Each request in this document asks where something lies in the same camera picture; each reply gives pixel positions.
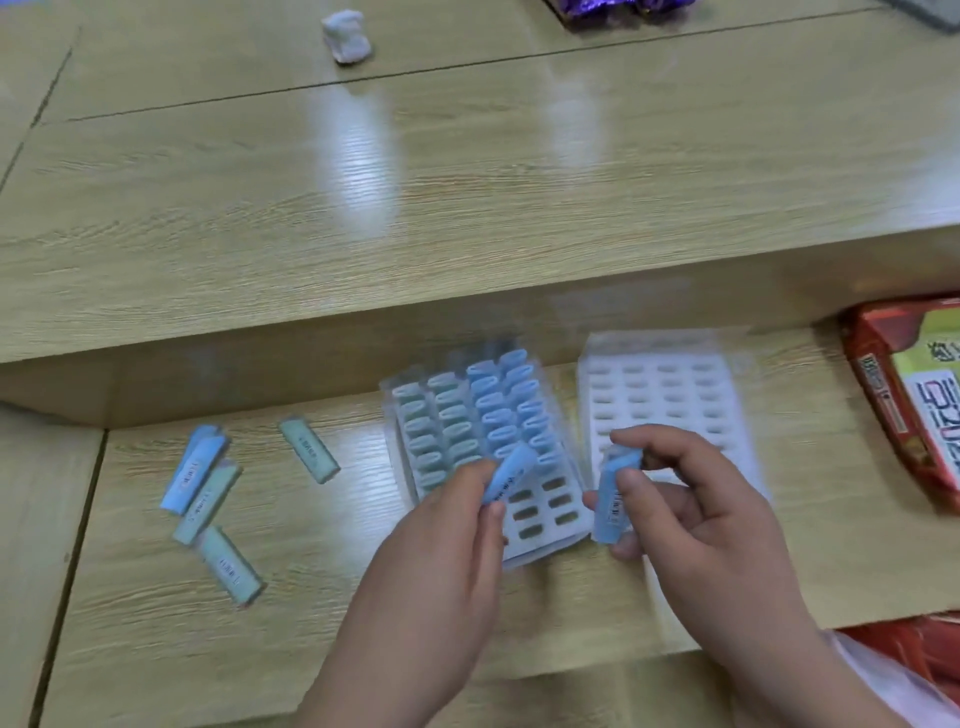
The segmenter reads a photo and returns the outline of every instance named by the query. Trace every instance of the fingernail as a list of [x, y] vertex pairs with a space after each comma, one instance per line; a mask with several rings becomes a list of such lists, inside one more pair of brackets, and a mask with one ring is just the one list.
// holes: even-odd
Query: fingernail
[[635, 468], [621, 468], [616, 472], [616, 489], [620, 493], [627, 494], [635, 488], [639, 488], [645, 475]]

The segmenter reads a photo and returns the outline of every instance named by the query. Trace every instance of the clear plastic blister pack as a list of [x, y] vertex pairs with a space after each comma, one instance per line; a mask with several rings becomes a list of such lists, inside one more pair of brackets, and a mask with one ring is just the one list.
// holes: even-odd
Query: clear plastic blister pack
[[[711, 441], [754, 488], [770, 498], [730, 367], [713, 329], [593, 333], [577, 366], [577, 390], [592, 487], [599, 484], [604, 454], [612, 444], [611, 430], [673, 425]], [[654, 480], [683, 485], [672, 470], [648, 474]], [[696, 649], [646, 559], [644, 570], [667, 649]]]
[[461, 465], [503, 459], [520, 442], [538, 465], [507, 497], [504, 566], [528, 564], [592, 529], [584, 480], [563, 413], [539, 362], [490, 344], [452, 352], [444, 367], [414, 367], [381, 382], [391, 458], [411, 505], [443, 486]]

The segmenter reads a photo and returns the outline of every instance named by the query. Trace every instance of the crumpled white paper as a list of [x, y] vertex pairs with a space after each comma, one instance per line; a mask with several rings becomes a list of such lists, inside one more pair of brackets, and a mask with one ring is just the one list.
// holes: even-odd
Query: crumpled white paper
[[341, 65], [359, 63], [373, 52], [363, 32], [363, 14], [359, 11], [335, 12], [322, 21], [324, 42], [333, 59]]

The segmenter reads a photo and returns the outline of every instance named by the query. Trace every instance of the red packaging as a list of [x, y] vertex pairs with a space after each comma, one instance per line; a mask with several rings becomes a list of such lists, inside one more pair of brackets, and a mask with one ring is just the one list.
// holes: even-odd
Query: red packaging
[[841, 323], [847, 358], [900, 460], [960, 513], [960, 299], [867, 303]]
[[933, 683], [960, 706], [960, 612], [841, 629]]

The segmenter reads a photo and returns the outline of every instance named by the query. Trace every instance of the small blue package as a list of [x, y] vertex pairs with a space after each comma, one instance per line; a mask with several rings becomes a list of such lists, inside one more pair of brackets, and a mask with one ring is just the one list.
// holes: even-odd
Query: small blue package
[[180, 467], [177, 468], [177, 473], [160, 502], [160, 508], [172, 511], [178, 516], [186, 513], [193, 496], [200, 490], [228, 444], [226, 435], [205, 437], [197, 443], [196, 447], [184, 456]]
[[616, 474], [624, 468], [639, 468], [643, 450], [611, 445], [600, 465], [597, 507], [593, 514], [592, 539], [598, 544], [615, 544], [627, 525], [623, 496], [616, 488]]
[[489, 505], [510, 495], [537, 466], [538, 458], [537, 451], [529, 445], [517, 445], [493, 473], [481, 502]]

